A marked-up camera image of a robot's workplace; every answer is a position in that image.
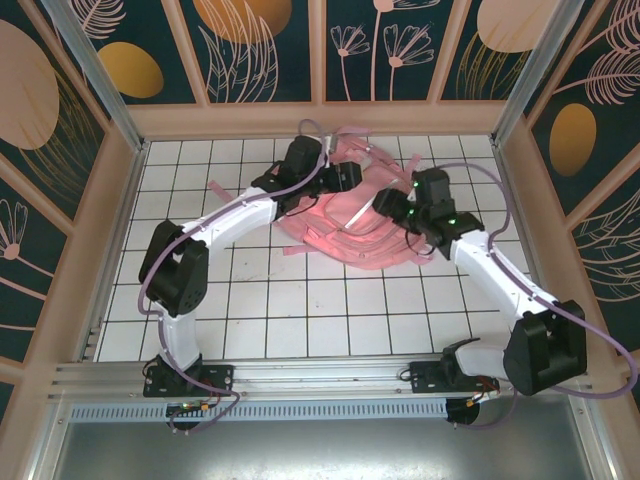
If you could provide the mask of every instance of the orange circle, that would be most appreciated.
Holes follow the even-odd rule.
[[[291,18],[291,0],[193,0],[193,4],[213,33],[232,43],[262,40],[262,35],[256,33],[260,18],[274,37],[284,30]]]

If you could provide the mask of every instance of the black bracket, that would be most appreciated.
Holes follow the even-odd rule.
[[[144,397],[206,398],[210,396],[210,392],[207,390],[197,387],[183,379],[160,355],[152,360],[152,362],[155,362],[155,365],[148,366],[143,370],[145,377]],[[210,384],[212,387],[232,390],[233,372],[233,365],[205,365],[202,363],[201,355],[200,359],[185,371],[185,374],[205,385]]]

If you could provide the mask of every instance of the pink fabric strip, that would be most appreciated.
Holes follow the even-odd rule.
[[[228,203],[231,200],[233,200],[233,196],[229,192],[227,192],[224,188],[222,188],[220,184],[215,180],[211,180],[209,183],[207,183],[207,187],[209,187],[213,193],[218,195],[220,200],[222,200],[223,202]]]
[[[288,257],[290,255],[300,255],[302,253],[314,253],[317,251],[318,250],[313,248],[311,245],[294,245],[291,247],[282,247],[282,254],[285,257]]]

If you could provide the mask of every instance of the cable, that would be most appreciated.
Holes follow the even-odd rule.
[[[285,217],[295,217],[296,215],[300,215],[301,213],[306,212],[307,210],[311,210],[313,207],[315,207],[318,204],[318,201],[320,200],[320,197],[316,197],[316,199],[314,200],[314,202],[309,205],[307,208],[300,210],[299,212],[296,213],[292,213],[292,214],[285,214]]]
[[[436,251],[435,245],[433,247],[431,247],[431,250],[429,250],[427,253],[421,253],[421,252],[415,251],[413,249],[413,247],[411,246],[411,244],[409,243],[409,230],[405,230],[404,231],[404,240],[407,242],[407,247],[409,247],[409,250],[411,250],[413,253],[415,253],[416,255],[418,255],[420,257],[428,257],[429,255],[431,255],[433,252]]]
[[[530,296],[532,299],[534,299],[540,305],[548,308],[549,310],[554,312],[556,315],[560,315],[560,316],[562,316],[562,317],[564,317],[564,318],[566,318],[566,319],[568,319],[568,320],[580,325],[585,330],[588,330],[591,333],[596,334],[597,336],[602,338],[604,341],[609,343],[611,346],[613,346],[613,348],[615,348],[618,351],[618,353],[620,353],[620,355],[622,355],[625,358],[625,360],[629,363],[629,369],[630,369],[629,381],[624,386],[622,386],[619,389],[614,390],[612,392],[588,393],[588,392],[579,392],[579,391],[576,391],[576,390],[571,390],[571,389],[568,389],[568,388],[558,387],[558,386],[551,387],[551,388],[553,390],[555,390],[556,392],[564,393],[564,394],[567,394],[567,395],[573,395],[575,397],[593,399],[593,400],[607,400],[607,399],[610,399],[610,398],[619,397],[620,395],[624,395],[624,394],[630,392],[631,389],[633,389],[633,387],[638,382],[638,366],[636,365],[636,362],[633,359],[633,357],[631,356],[631,354],[629,353],[629,351],[626,348],[624,348],[622,346],[622,344],[620,344],[620,342],[615,340],[610,335],[607,335],[606,333],[601,331],[599,328],[596,328],[593,325],[591,325],[590,323],[587,323],[584,320],[582,320],[581,318],[573,315],[572,313],[567,312],[567,311],[563,310],[560,307],[557,307],[556,305],[552,304],[551,302],[548,302],[548,301],[544,300],[543,298],[539,298],[533,292],[533,290],[531,290],[525,283],[521,282],[520,279],[518,277],[516,277],[502,263],[500,258],[498,258],[498,256],[496,255],[496,253],[494,251],[494,248],[493,248],[493,243],[495,241],[495,238],[498,235],[500,235],[501,233],[503,233],[503,232],[505,232],[507,230],[507,228],[509,227],[509,223],[511,223],[511,217],[513,215],[513,213],[512,213],[513,207],[509,202],[509,198],[507,197],[507,193],[506,193],[506,191],[504,189],[504,186],[502,185],[502,182],[500,182],[500,180],[498,178],[496,178],[496,176],[493,173],[491,173],[489,170],[487,170],[486,168],[483,168],[483,167],[481,167],[479,165],[474,165],[474,164],[471,164],[471,163],[449,163],[449,164],[446,164],[446,165],[441,165],[439,168],[450,168],[450,167],[474,168],[476,170],[479,170],[482,173],[484,173],[485,175],[487,175],[489,178],[491,178],[493,183],[495,183],[498,186],[498,188],[500,189],[500,192],[502,193],[502,197],[504,198],[504,201],[505,201],[505,204],[506,204],[506,208],[507,208],[507,215],[506,215],[506,218],[505,218],[505,221],[504,221],[504,224],[502,225],[502,227],[500,227],[498,230],[492,232],[489,235],[489,242],[488,242],[488,245],[487,245],[487,248],[489,250],[489,255],[491,256],[491,258],[495,262],[495,264],[498,266],[498,268],[500,268],[500,270],[502,270],[502,272],[513,283],[515,283],[525,294]]]
[[[286,195],[286,194],[291,193],[291,192],[293,192],[295,190],[298,190],[299,188],[301,188],[304,185],[306,185],[307,183],[309,183],[316,176],[316,174],[324,166],[325,161],[326,161],[327,139],[326,139],[326,135],[325,135],[324,130],[322,129],[322,127],[317,122],[315,122],[313,120],[310,120],[308,118],[306,118],[304,120],[301,120],[300,123],[298,124],[298,134],[302,135],[302,128],[307,123],[310,124],[311,126],[313,126],[315,128],[316,132],[318,133],[318,135],[319,135],[319,137],[321,139],[322,149],[320,151],[320,155],[318,156],[318,162],[316,163],[315,168],[313,169],[313,171],[304,180],[302,180],[300,183],[298,183],[298,184],[296,184],[296,185],[294,185],[292,187],[285,188],[285,189],[277,191],[277,192],[269,192],[269,193],[263,193],[263,194],[255,195],[254,197],[250,197],[250,198],[246,199],[244,202],[231,203],[229,205],[226,205],[226,206],[222,207],[220,210],[218,210],[213,215],[211,215],[209,218],[207,218],[204,222],[202,222],[201,225],[193,227],[192,229],[190,229],[190,230],[186,231],[185,233],[183,233],[182,235],[180,235],[173,242],[171,242],[167,246],[167,248],[165,248],[162,251],[162,253],[160,253],[160,255],[158,256],[158,258],[156,259],[154,264],[149,269],[149,272],[147,273],[147,276],[145,277],[144,281],[142,282],[142,286],[140,288],[140,293],[138,294],[138,311],[140,313],[142,313],[143,315],[156,315],[158,317],[158,336],[160,338],[160,345],[162,347],[162,351],[165,353],[165,355],[167,357],[167,363],[169,363],[171,368],[173,368],[178,373],[178,375],[180,375],[185,381],[195,385],[196,387],[200,387],[200,388],[202,388],[203,390],[205,390],[207,392],[218,393],[220,395],[232,395],[233,397],[235,397],[234,400],[231,402],[231,404],[228,405],[226,408],[224,408],[214,418],[212,418],[211,420],[209,420],[207,422],[201,422],[196,427],[194,427],[191,430],[193,433],[196,433],[198,431],[204,430],[205,428],[215,424],[220,418],[222,418],[227,413],[229,413],[229,411],[232,408],[234,408],[238,404],[238,402],[240,401],[240,394],[238,392],[233,391],[233,390],[225,390],[225,389],[222,389],[222,388],[209,387],[209,386],[205,385],[204,383],[199,382],[198,380],[195,380],[194,378],[191,378],[184,371],[182,371],[182,369],[178,366],[178,363],[176,362],[175,358],[173,357],[173,355],[171,354],[171,352],[169,351],[169,348],[167,346],[167,340],[166,340],[166,338],[164,336],[164,328],[163,328],[164,313],[161,310],[152,310],[151,308],[147,309],[144,306],[146,291],[149,288],[149,285],[151,283],[151,279],[154,277],[154,275],[156,274],[156,272],[160,268],[160,265],[162,264],[162,262],[169,255],[172,254],[172,252],[175,250],[175,248],[178,245],[180,245],[182,242],[184,242],[185,240],[190,238],[194,233],[196,233],[197,231],[204,231],[206,229],[206,227],[209,226],[212,222],[216,221],[217,219],[219,219],[223,215],[226,215],[227,213],[232,212],[236,208],[239,208],[239,207],[242,207],[242,206],[246,205],[247,203],[251,203],[251,202],[255,202],[257,200],[263,200],[265,198],[271,198],[271,197],[275,197],[275,196],[279,196],[279,195]]]

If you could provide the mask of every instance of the white square tile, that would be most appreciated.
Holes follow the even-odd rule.
[[[307,254],[307,275],[310,279],[341,279],[344,278],[344,264],[324,253],[309,253]]]
[[[249,188],[251,182],[264,175],[270,167],[270,163],[243,163],[242,175],[240,176],[240,188]]]
[[[308,285],[309,315],[345,315],[344,280],[314,280]]]
[[[180,165],[176,172],[174,190],[204,190],[207,188],[209,165]]]
[[[449,345],[470,338],[465,313],[429,314],[433,351],[442,352]]]
[[[236,247],[268,247],[269,236],[271,235],[271,227],[269,225],[263,225],[262,227],[254,228],[242,238],[236,240]]]
[[[433,158],[427,135],[409,135],[398,137],[398,139],[402,158],[411,158],[414,153],[417,153],[422,158]]]
[[[387,313],[381,278],[347,280],[347,301],[349,315]]]
[[[236,198],[238,196],[237,189],[229,189],[225,191],[229,193],[233,198]],[[227,200],[220,198],[217,193],[211,190],[207,190],[204,194],[204,206],[202,208],[202,214],[208,215],[209,213],[215,212],[219,208],[224,207],[227,203]]]
[[[277,224],[271,225],[271,246],[272,247],[293,247],[296,245],[302,245],[302,243],[294,240],[280,228]]]
[[[464,312],[458,277],[424,277],[427,312]]]
[[[284,160],[291,142],[293,142],[293,138],[276,138],[276,147],[274,153],[275,161]]]
[[[203,320],[196,322],[198,347],[204,360],[221,360],[224,352],[224,320]]]
[[[456,264],[444,258],[440,250],[435,250],[431,254],[431,261],[426,265],[420,265],[420,272],[424,277],[441,277],[457,275]]]
[[[153,142],[149,149],[147,165],[175,165],[182,142]]]
[[[487,135],[460,135],[460,143],[467,158],[493,157],[491,142]]]
[[[272,248],[269,280],[305,280],[307,257],[304,254],[284,255],[282,248]]]
[[[145,322],[107,322],[99,362],[137,362]]]
[[[224,163],[220,165],[212,163],[209,166],[207,183],[215,180],[218,185],[225,189],[240,188],[240,167],[239,163]]]
[[[509,326],[500,312],[469,312],[473,337],[509,335]]]
[[[427,308],[420,278],[385,278],[389,313],[422,313]]]
[[[266,320],[228,320],[224,358],[264,358]]]
[[[182,142],[178,163],[209,163],[211,140]]]
[[[380,278],[382,270],[365,270],[364,268],[345,265],[345,275],[347,278]]]
[[[214,140],[211,148],[211,163],[240,163],[242,140]]]
[[[142,352],[140,360],[148,362],[160,353],[160,337],[158,335],[158,322],[153,320],[147,322],[147,328],[144,331],[144,340],[142,342]]]
[[[267,315],[274,317],[306,317],[306,282],[269,283]]]
[[[430,135],[433,158],[462,158],[462,147],[457,135]]]
[[[138,284],[138,274],[146,252],[125,252],[122,257],[118,283]]]
[[[273,163],[274,140],[272,138],[256,138],[244,141],[242,163]]]
[[[411,261],[393,265],[384,269],[385,277],[419,277],[420,267]]]
[[[269,274],[268,248],[236,248],[233,251],[231,281],[266,280]]]
[[[480,213],[480,216],[482,217],[482,223],[484,224],[485,230],[489,233],[492,233],[502,228],[502,225],[504,225],[504,220],[507,216],[507,212],[482,212]],[[518,236],[518,230],[516,228],[515,222],[513,221],[513,218],[511,219],[511,222],[509,222],[509,226],[507,227],[507,230],[505,230],[503,233],[498,235],[496,238],[497,240],[519,240],[520,239],[520,237]]]
[[[511,263],[513,263],[518,270],[522,273],[529,273],[529,264],[527,263],[527,257],[524,255],[524,250],[520,242],[496,242],[500,251],[505,257],[507,257]]]
[[[451,185],[451,196],[456,202],[456,210],[459,212],[475,212],[478,210],[476,198],[473,195],[471,185]]]
[[[202,215],[204,204],[204,190],[173,192],[169,217],[172,218],[199,218]]]
[[[309,319],[309,356],[338,357],[349,355],[347,317]]]
[[[171,192],[140,192],[133,218],[136,220],[167,218],[170,198]]]
[[[391,155],[391,158],[402,158],[398,137],[396,136],[369,137],[369,143],[387,152]]]
[[[265,318],[267,282],[232,283],[229,318]]]
[[[431,334],[427,314],[389,315],[391,348],[395,355],[431,353]]]
[[[411,160],[407,160],[404,159],[402,161],[402,168],[404,170],[406,170],[409,167],[409,163],[411,163]],[[433,161],[433,158],[423,158],[421,159],[418,164],[413,168],[414,172],[421,172],[423,170],[427,170],[429,168],[433,168],[435,167],[435,162]]]
[[[307,319],[272,318],[267,321],[267,357],[307,356]]]
[[[462,291],[464,292],[464,302],[469,311],[477,310],[497,310],[496,305],[489,296],[478,286],[475,280],[469,276],[460,277]]]
[[[478,209],[481,212],[485,210],[506,210],[504,197],[497,185],[493,183],[474,183],[472,186],[478,199]]]
[[[227,318],[227,303],[229,301],[228,283],[209,283],[207,293],[196,309],[198,320]]]
[[[391,353],[387,316],[349,317],[351,355]]]
[[[133,220],[129,228],[127,250],[146,250],[159,224],[158,220]]]
[[[146,320],[147,316],[138,311],[140,285],[116,285],[109,309],[109,321]],[[145,307],[149,299],[145,298]]]
[[[436,167],[442,167],[442,169],[447,172],[449,175],[449,181],[453,183],[471,183],[471,178],[469,178],[469,170],[465,167],[451,167],[447,168],[447,165],[451,164],[464,164],[464,158],[446,158],[436,159]]]
[[[173,188],[173,178],[176,174],[174,166],[145,167],[140,183],[140,191],[170,191]]]
[[[231,277],[232,250],[225,248],[209,259],[209,281],[228,282]]]
[[[502,180],[494,158],[467,158],[467,163],[489,170],[498,180]],[[476,170],[475,168],[469,169],[469,175],[471,175],[471,181],[473,183],[493,183],[493,180],[486,173]]]

